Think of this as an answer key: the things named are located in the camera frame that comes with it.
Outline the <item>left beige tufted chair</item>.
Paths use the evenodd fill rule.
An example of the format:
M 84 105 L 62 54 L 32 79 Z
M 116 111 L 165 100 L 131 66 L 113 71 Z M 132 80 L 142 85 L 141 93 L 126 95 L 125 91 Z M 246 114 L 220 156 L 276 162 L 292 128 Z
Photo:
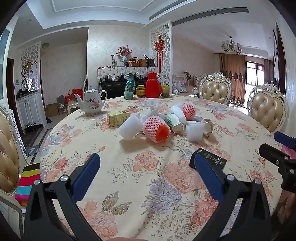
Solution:
M 15 194 L 22 170 L 27 166 L 27 162 L 16 137 L 11 116 L 3 105 L 1 105 L 0 130 L 1 201 L 13 209 L 20 211 L 21 206 L 15 199 Z

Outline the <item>white ornate sofa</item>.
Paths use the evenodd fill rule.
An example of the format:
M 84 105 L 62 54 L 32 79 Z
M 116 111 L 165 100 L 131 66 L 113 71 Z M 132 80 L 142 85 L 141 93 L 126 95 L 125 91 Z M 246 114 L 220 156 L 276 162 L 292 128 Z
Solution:
M 172 81 L 172 94 L 175 95 L 194 95 L 194 90 L 198 89 L 200 78 L 193 77 L 193 82 L 185 74 L 174 75 Z

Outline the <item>pink foam net orange liner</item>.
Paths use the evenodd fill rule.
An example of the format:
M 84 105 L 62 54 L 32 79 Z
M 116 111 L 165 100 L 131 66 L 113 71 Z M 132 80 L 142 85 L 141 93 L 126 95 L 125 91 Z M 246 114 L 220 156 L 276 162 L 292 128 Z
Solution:
M 171 135 L 170 127 L 157 115 L 150 116 L 145 120 L 142 131 L 154 143 L 163 142 Z

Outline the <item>brown curtains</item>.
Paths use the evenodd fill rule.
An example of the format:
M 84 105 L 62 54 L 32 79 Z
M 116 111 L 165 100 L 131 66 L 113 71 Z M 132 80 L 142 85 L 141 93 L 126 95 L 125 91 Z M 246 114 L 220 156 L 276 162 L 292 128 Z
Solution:
M 246 60 L 244 55 L 219 54 L 220 71 L 232 84 L 231 102 L 243 106 L 246 88 Z

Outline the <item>red chinese knot ornament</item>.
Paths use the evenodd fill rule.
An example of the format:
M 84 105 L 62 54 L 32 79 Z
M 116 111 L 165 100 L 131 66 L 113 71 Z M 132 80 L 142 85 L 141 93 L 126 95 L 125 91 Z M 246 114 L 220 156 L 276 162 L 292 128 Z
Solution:
M 164 49 L 165 49 L 165 42 L 162 39 L 161 35 L 159 35 L 157 41 L 155 42 L 154 49 L 157 53 L 157 68 L 159 73 L 161 73 L 162 66 L 164 64 Z

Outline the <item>yellow label jar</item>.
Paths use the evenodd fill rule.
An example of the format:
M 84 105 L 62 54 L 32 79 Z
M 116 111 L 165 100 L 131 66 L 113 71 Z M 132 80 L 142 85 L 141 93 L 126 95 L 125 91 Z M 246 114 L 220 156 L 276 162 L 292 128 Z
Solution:
M 137 85 L 136 95 L 137 95 L 137 97 L 145 97 L 145 86 L 144 85 Z

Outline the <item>yellow cardboard box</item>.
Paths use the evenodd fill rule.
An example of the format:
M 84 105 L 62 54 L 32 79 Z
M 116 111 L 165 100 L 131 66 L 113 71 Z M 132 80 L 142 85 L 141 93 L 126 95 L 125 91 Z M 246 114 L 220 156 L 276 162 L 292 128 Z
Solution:
M 129 117 L 130 113 L 126 110 L 109 112 L 106 115 L 107 122 L 110 128 L 122 125 Z

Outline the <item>black handbag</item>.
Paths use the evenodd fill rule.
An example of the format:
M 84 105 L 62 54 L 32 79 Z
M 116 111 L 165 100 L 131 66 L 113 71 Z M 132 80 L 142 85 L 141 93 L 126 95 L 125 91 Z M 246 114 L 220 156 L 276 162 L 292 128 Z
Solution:
M 154 59 L 153 58 L 149 58 L 147 55 L 144 55 L 143 56 L 145 61 L 146 61 L 146 64 L 148 67 L 153 67 L 155 66 L 155 63 L 154 63 Z

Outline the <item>near beige tufted chair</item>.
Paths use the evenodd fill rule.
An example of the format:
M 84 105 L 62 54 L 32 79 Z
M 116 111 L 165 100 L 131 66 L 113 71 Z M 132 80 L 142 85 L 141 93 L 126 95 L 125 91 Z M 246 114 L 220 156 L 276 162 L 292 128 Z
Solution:
M 279 131 L 288 117 L 288 105 L 283 93 L 273 82 L 251 90 L 247 102 L 248 115 L 270 133 Z

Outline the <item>red gift bag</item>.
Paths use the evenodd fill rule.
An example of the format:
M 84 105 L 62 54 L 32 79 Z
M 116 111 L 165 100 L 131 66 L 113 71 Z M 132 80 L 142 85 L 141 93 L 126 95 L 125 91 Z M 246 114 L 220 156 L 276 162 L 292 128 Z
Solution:
M 83 99 L 83 93 L 84 93 L 83 89 L 73 88 L 72 93 L 74 96 L 77 94 L 80 96 L 81 99 Z

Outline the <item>dark contents glass jar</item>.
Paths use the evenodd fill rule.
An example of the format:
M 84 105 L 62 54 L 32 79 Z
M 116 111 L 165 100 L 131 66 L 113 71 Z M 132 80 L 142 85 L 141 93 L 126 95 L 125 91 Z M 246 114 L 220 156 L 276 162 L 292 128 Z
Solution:
M 162 85 L 162 97 L 170 97 L 170 87 L 168 85 Z

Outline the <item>white carved screen panel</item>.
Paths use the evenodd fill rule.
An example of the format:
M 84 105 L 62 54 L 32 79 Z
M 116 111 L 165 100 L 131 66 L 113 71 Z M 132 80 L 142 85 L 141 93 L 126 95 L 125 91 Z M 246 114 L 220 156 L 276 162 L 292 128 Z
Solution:
M 171 21 L 166 21 L 149 30 L 150 57 L 156 65 L 155 72 L 161 85 L 172 88 L 173 81 L 173 37 Z

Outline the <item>beige tufted chair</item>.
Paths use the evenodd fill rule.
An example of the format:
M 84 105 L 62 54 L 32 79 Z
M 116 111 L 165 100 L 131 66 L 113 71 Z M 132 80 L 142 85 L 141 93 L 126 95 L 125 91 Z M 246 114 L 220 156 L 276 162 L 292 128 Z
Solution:
M 279 131 L 288 117 L 288 105 L 283 93 L 273 82 L 251 90 L 247 102 L 248 115 L 270 133 Z
M 220 71 L 204 76 L 198 88 L 193 90 L 194 97 L 229 105 L 232 97 L 232 83 Z
M 16 137 L 11 116 L 3 105 L 1 105 L 0 130 L 1 201 L 13 209 L 20 211 L 21 206 L 15 199 L 15 194 L 22 170 L 27 166 L 27 162 Z

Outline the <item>pink flower bouquet vase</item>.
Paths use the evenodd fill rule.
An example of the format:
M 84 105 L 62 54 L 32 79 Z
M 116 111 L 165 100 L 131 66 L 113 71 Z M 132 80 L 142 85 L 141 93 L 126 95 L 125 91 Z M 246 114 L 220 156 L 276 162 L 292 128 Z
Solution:
M 132 54 L 132 49 L 130 49 L 128 45 L 119 47 L 116 52 L 116 56 L 119 58 L 123 66 L 127 65 L 128 56 L 130 56 L 131 54 Z

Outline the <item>white cabinet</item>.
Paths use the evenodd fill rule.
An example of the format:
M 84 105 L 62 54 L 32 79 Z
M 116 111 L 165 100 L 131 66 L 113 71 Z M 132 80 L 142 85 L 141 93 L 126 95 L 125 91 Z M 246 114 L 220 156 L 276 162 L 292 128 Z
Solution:
M 23 130 L 33 124 L 42 125 L 43 127 L 47 125 L 40 91 L 21 97 L 16 101 L 16 106 Z

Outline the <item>black piano with lace cover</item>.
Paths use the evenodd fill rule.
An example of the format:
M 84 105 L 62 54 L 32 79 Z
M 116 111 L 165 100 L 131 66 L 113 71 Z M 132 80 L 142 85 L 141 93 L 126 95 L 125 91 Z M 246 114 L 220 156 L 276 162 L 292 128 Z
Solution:
M 132 73 L 135 85 L 146 85 L 147 74 L 156 72 L 156 67 L 115 67 L 98 68 L 97 80 L 99 90 L 105 90 L 109 98 L 123 96 L 125 85 L 129 79 L 128 73 Z

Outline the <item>cardboard box on floor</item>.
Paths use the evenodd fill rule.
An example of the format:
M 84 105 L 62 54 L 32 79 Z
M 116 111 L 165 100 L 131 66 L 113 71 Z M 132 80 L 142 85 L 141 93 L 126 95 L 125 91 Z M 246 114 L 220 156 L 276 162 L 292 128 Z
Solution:
M 46 117 L 52 117 L 52 116 L 56 116 L 59 115 L 59 111 L 58 111 L 58 103 L 53 103 L 53 104 L 48 104 L 45 106 L 44 108 L 45 111 L 45 115 Z

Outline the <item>far beige tufted chair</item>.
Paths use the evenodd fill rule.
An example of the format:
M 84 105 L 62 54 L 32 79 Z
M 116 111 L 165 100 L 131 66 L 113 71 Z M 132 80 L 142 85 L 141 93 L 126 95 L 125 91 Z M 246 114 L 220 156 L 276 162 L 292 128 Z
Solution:
M 232 83 L 220 71 L 204 76 L 198 88 L 193 90 L 194 97 L 229 105 L 232 97 Z

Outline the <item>floral tablecloth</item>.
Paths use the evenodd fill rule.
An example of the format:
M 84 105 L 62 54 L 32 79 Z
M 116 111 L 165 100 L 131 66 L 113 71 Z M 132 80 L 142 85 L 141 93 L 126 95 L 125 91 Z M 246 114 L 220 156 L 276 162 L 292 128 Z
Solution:
M 97 153 L 99 172 L 77 205 L 103 240 L 192 240 L 218 205 L 189 166 L 192 154 L 203 148 L 226 159 L 225 173 L 241 181 L 260 179 L 274 211 L 282 178 L 259 155 L 261 144 L 277 146 L 265 127 L 236 109 L 209 100 L 174 95 L 158 98 L 157 103 L 160 113 L 168 113 L 179 103 L 194 105 L 196 120 L 211 120 L 213 132 L 198 143 L 188 142 L 185 133 L 174 133 L 161 143 L 141 133 L 125 141 L 117 128 L 109 127 L 107 113 L 144 113 L 150 102 L 143 97 L 108 99 L 101 113 L 87 115 L 77 110 L 53 128 L 41 150 L 41 179 L 52 182 L 69 175 Z

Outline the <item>white tissue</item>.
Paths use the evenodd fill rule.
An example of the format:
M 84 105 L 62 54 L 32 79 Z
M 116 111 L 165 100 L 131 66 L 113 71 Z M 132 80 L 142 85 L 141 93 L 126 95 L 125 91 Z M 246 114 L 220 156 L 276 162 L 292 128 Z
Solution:
M 148 109 L 145 110 L 143 113 L 137 112 L 135 116 L 140 119 L 141 122 L 144 122 L 146 119 L 148 119 L 151 116 L 161 116 L 158 105 L 159 100 L 158 99 L 148 99 Z

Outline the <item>black product package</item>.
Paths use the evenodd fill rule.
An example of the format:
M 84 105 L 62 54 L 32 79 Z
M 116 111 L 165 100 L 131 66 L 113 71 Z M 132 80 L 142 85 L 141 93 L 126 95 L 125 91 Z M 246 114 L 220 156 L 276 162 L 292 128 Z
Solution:
M 226 165 L 226 162 L 227 162 L 226 159 L 224 159 L 222 157 L 219 157 L 219 156 L 217 156 L 217 155 L 215 155 L 213 153 L 210 153 L 209 151 L 207 151 L 205 149 L 199 148 L 191 156 L 190 164 L 189 164 L 189 166 L 191 168 L 195 168 L 195 157 L 196 157 L 197 154 L 200 154 L 207 161 L 207 163 L 209 165 L 217 166 L 221 170 L 224 169 L 224 167 Z

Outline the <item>striped colourful cushion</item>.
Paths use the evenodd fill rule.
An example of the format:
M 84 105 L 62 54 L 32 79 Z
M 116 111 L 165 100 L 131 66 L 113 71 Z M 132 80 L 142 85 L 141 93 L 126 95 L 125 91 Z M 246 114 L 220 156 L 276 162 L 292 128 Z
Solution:
M 32 185 L 36 180 L 40 180 L 40 164 L 25 166 L 15 193 L 15 199 L 21 207 L 27 206 Z

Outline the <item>chandelier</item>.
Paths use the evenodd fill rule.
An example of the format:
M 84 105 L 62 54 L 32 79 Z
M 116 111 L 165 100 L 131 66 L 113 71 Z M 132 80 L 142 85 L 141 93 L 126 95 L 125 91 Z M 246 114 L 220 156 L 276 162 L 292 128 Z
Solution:
M 241 54 L 242 46 L 239 43 L 235 43 L 232 40 L 232 36 L 229 36 L 230 40 L 222 41 L 221 48 L 224 52 L 231 54 Z

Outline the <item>teal ceramic vase bottle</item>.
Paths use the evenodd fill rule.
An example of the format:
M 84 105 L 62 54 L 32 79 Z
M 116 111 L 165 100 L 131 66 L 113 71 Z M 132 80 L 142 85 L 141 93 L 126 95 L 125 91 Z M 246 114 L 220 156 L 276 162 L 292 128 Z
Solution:
M 124 91 L 124 98 L 126 100 L 133 99 L 134 91 L 135 91 L 135 80 L 134 75 L 132 73 L 128 73 L 129 79 L 127 80 L 127 83 L 125 85 L 125 91 Z

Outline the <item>torn paper cup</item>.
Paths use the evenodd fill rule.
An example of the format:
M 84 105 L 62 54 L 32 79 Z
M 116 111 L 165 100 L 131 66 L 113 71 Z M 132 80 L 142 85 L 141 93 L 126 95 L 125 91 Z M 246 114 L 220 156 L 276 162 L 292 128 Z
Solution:
M 213 132 L 213 124 L 208 118 L 204 118 L 203 120 L 201 120 L 201 123 L 204 124 L 203 135 L 208 138 L 209 135 Z

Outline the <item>red thermos jug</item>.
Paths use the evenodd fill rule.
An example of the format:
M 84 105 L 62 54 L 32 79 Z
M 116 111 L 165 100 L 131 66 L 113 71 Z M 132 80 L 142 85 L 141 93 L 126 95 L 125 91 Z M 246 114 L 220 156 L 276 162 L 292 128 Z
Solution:
M 147 81 L 145 85 L 145 96 L 147 98 L 159 98 L 162 89 L 160 82 L 158 81 L 158 75 L 156 72 L 150 72 L 147 74 Z

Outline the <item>white floral teapot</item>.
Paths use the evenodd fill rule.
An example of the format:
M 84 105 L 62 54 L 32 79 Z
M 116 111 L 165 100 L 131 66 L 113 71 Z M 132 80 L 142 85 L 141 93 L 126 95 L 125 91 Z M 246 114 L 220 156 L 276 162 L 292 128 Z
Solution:
M 78 101 L 79 108 L 86 114 L 97 114 L 102 109 L 107 99 L 107 91 L 96 89 L 87 90 L 84 92 L 82 100 L 78 94 L 74 94 Z

